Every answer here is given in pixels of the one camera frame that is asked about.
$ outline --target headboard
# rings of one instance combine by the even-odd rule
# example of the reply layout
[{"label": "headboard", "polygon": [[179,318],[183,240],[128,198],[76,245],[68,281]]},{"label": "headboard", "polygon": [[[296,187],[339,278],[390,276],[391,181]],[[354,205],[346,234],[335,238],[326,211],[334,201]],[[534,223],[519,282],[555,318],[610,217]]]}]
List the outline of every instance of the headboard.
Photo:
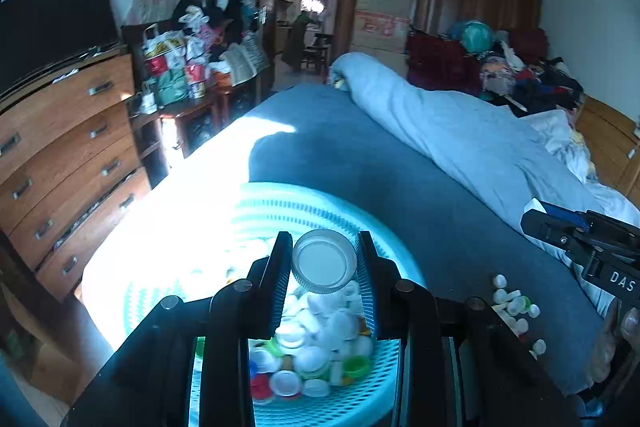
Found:
[{"label": "headboard", "polygon": [[640,207],[640,139],[635,122],[609,105],[587,98],[575,128],[583,136],[600,181]]}]

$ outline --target turquoise plastic basket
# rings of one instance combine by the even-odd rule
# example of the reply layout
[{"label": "turquoise plastic basket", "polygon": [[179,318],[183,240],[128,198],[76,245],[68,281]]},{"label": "turquoise plastic basket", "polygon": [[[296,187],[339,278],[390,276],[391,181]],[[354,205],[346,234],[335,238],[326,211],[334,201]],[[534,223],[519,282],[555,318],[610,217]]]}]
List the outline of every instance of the turquoise plastic basket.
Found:
[{"label": "turquoise plastic basket", "polygon": [[[313,229],[332,229],[355,242],[360,230],[369,230],[378,254],[395,261],[402,277],[424,285],[411,254],[402,242],[376,218],[338,198],[295,185],[247,184],[232,218],[238,243],[270,239],[287,230],[296,241]],[[180,295],[179,282],[172,288],[142,289],[130,285],[125,310],[126,329],[133,330],[164,295]],[[333,388],[325,398],[301,397],[254,405],[257,427],[350,427],[373,425],[393,406],[398,367],[398,341],[376,342],[372,371],[351,385]],[[199,386],[192,387],[191,422],[197,425]]]}]

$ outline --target metal handle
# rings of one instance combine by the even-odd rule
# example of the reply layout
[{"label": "metal handle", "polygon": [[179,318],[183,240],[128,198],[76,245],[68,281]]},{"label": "metal handle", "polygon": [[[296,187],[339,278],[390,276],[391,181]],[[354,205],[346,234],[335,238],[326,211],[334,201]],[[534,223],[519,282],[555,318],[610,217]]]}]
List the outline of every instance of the metal handle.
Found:
[{"label": "metal handle", "polygon": [[105,124],[102,127],[98,127],[98,129],[92,130],[89,133],[89,138],[93,140],[95,137],[100,136],[100,134],[104,133],[108,128],[109,126]]},{"label": "metal handle", "polygon": [[136,195],[135,194],[130,194],[129,197],[124,200],[121,204],[120,204],[120,209],[121,210],[127,210],[127,207],[133,203],[133,201],[136,199]]},{"label": "metal handle", "polygon": [[111,174],[111,171],[113,171],[113,169],[117,169],[118,167],[120,167],[120,165],[122,165],[122,161],[120,161],[119,159],[114,160],[109,165],[105,165],[102,168],[102,175],[108,176],[109,174]]},{"label": "metal handle", "polygon": [[44,225],[40,227],[39,230],[36,230],[36,233],[34,234],[36,236],[36,239],[42,239],[51,227],[53,227],[53,221],[49,219]]},{"label": "metal handle", "polygon": [[62,275],[68,274],[71,270],[73,270],[78,264],[78,257],[72,255],[68,261],[66,261],[65,266],[62,267]]},{"label": "metal handle", "polygon": [[4,143],[0,143],[0,156],[7,154],[20,141],[20,135],[14,134],[9,140]]},{"label": "metal handle", "polygon": [[89,96],[93,96],[94,94],[105,92],[107,89],[111,89],[111,87],[113,87],[113,82],[108,80],[104,84],[100,84],[100,86],[90,87],[88,93]]},{"label": "metal handle", "polygon": [[12,192],[12,196],[14,197],[14,200],[17,200],[21,195],[23,195],[25,190],[31,187],[31,185],[33,185],[33,180],[31,178],[27,178],[27,180],[24,182],[24,185],[22,187]]}]

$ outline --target dresser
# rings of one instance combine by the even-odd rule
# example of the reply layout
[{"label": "dresser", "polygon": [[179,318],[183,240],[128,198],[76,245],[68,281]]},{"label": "dresser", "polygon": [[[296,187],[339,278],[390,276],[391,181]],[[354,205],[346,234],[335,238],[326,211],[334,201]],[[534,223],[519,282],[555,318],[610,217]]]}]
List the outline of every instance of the dresser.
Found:
[{"label": "dresser", "polygon": [[150,186],[127,114],[130,55],[58,73],[0,100],[0,229],[62,301]]}]

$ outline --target black tv screen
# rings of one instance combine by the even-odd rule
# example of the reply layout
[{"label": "black tv screen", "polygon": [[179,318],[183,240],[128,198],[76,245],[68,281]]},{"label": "black tv screen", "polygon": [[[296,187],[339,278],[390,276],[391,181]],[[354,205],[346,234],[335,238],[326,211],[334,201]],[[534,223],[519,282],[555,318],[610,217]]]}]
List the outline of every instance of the black tv screen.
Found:
[{"label": "black tv screen", "polygon": [[0,96],[92,48],[118,42],[109,0],[5,0],[0,35]]}]

